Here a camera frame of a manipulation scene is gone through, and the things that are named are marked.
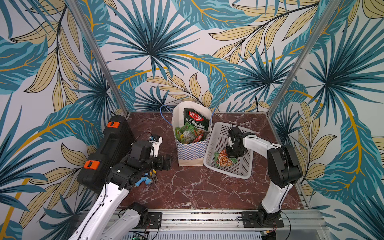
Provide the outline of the green red condiment packet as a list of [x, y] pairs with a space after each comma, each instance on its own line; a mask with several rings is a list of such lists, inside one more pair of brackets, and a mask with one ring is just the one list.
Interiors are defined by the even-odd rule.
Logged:
[[190, 124], [175, 128], [175, 138], [181, 144], [193, 144], [204, 141], [210, 132], [200, 130]]

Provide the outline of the blue checkered paper bag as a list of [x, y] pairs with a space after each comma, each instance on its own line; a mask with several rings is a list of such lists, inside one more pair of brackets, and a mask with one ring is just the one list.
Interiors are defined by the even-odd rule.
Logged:
[[182, 102], [172, 112], [168, 122], [173, 128], [180, 167], [203, 165], [212, 130], [213, 114], [195, 102]]

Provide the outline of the dark green condiment packet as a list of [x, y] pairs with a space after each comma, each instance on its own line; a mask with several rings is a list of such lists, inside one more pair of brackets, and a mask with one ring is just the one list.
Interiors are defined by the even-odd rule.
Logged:
[[192, 108], [185, 108], [183, 112], [185, 124], [190, 124], [200, 130], [208, 131], [210, 122], [203, 114]]

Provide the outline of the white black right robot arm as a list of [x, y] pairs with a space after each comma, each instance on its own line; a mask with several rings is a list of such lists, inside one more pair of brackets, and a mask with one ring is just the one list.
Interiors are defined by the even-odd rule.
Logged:
[[231, 158], [243, 157], [248, 151], [253, 151], [267, 159], [271, 182], [259, 206], [257, 221], [265, 225], [278, 219], [289, 190], [303, 177], [294, 147], [273, 144], [255, 134], [243, 133], [239, 127], [232, 127], [229, 130], [229, 146], [226, 151]]

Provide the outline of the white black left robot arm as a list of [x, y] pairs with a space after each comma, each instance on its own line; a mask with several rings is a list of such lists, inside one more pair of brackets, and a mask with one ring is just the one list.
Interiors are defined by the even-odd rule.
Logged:
[[116, 222], [107, 226], [122, 200], [145, 173], [170, 170], [172, 158], [159, 155], [162, 140], [156, 136], [151, 141], [132, 144], [131, 152], [111, 168], [98, 200], [70, 237], [72, 240], [120, 240], [134, 228], [148, 224], [148, 208], [132, 203]]

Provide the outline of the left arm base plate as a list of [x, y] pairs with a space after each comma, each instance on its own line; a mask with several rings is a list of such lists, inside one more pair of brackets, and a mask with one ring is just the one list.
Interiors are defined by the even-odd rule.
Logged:
[[139, 224], [134, 228], [136, 229], [159, 229], [162, 226], [162, 212], [147, 212], [144, 217], [139, 221]]

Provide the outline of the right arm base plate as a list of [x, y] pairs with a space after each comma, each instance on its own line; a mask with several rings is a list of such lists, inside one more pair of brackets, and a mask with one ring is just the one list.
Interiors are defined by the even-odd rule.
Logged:
[[281, 211], [273, 214], [266, 213], [264, 210], [256, 212], [241, 212], [241, 222], [245, 228], [283, 228], [284, 222]]

